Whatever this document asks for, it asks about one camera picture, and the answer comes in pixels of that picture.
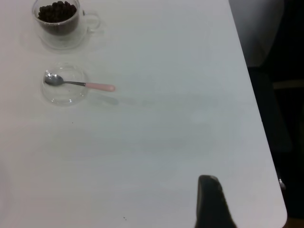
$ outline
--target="glass mug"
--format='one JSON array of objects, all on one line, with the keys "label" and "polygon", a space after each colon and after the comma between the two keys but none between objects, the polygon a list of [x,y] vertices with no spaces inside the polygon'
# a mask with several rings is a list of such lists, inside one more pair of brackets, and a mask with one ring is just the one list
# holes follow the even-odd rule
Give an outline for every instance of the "glass mug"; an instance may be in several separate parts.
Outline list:
[{"label": "glass mug", "polygon": [[[71,5],[76,7],[76,13],[69,19],[49,23],[38,18],[40,7],[52,5],[56,0],[36,0],[32,14],[34,17],[34,28],[40,39],[54,49],[70,49],[80,44],[87,31],[94,32],[99,28],[101,20],[95,11],[84,11],[81,9],[78,0],[68,0]],[[95,27],[88,26],[85,16],[91,15],[98,19]]]}]

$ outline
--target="small glass bowl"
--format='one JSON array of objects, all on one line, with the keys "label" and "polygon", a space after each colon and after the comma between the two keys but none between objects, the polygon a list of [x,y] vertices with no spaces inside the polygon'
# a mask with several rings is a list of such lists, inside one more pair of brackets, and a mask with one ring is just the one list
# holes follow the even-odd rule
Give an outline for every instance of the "small glass bowl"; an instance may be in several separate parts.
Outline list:
[{"label": "small glass bowl", "polygon": [[[72,63],[56,63],[47,69],[52,74],[60,75],[65,81],[88,82],[83,70]],[[62,84],[58,86],[48,85],[42,80],[42,94],[51,103],[58,106],[70,106],[81,101],[88,89],[79,85]]]}]

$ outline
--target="metal spoon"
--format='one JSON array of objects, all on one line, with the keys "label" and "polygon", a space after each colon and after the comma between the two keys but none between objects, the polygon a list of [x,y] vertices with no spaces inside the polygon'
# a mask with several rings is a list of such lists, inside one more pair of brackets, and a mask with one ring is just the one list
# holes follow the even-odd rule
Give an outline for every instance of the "metal spoon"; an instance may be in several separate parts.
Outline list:
[{"label": "metal spoon", "polygon": [[107,84],[98,84],[98,83],[84,83],[84,82],[68,82],[64,81],[63,78],[59,75],[52,74],[49,71],[46,71],[44,82],[50,86],[59,86],[62,84],[73,84],[77,86],[85,86],[91,89],[99,89],[107,92],[113,92],[115,90],[114,85],[107,85]]}]

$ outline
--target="white table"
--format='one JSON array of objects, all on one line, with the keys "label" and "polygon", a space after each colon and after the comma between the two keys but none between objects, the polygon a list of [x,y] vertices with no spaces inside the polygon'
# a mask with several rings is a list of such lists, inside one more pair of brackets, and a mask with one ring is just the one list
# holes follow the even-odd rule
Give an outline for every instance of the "white table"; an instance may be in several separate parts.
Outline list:
[{"label": "white table", "polygon": [[[284,225],[227,0],[82,1],[106,32],[65,54],[36,37],[31,4],[0,8],[2,228],[194,227],[202,174],[218,177],[239,228]],[[41,76],[60,60],[117,92],[49,104]]]}]

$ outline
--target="pink spoon handle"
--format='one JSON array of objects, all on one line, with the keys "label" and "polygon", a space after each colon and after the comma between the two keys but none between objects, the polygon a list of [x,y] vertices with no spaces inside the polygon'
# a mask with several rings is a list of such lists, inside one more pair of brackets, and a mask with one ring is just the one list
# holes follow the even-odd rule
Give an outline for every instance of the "pink spoon handle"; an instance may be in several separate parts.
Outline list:
[{"label": "pink spoon handle", "polygon": [[86,83],[86,87],[91,89],[99,89],[107,92],[113,92],[115,91],[114,85],[107,85],[107,84],[98,84],[98,83]]}]

